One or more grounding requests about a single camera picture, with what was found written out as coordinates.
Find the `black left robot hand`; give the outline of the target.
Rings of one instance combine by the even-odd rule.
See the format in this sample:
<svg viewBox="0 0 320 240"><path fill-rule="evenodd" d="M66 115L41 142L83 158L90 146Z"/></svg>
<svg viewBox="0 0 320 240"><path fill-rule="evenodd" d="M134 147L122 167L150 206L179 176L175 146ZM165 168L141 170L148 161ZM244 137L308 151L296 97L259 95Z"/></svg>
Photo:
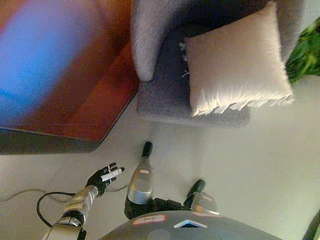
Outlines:
<svg viewBox="0 0 320 240"><path fill-rule="evenodd" d="M97 188L97 196L100 197L105 193L107 186L117 179L117 176L125 171L124 167L118 167L113 162L102 169L97 170L88 180L86 186Z"/></svg>

